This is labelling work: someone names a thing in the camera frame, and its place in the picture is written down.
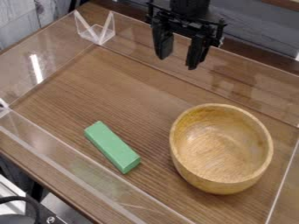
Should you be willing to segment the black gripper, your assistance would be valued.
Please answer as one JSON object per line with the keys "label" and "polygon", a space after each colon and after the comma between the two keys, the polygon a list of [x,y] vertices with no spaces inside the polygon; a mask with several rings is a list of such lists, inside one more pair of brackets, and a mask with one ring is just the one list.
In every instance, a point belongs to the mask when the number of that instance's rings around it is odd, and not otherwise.
{"label": "black gripper", "polygon": [[164,60],[173,51],[173,34],[191,39],[185,66],[193,70],[211,46],[223,42],[225,20],[209,11],[211,0],[148,0],[145,21],[151,25],[155,54]]}

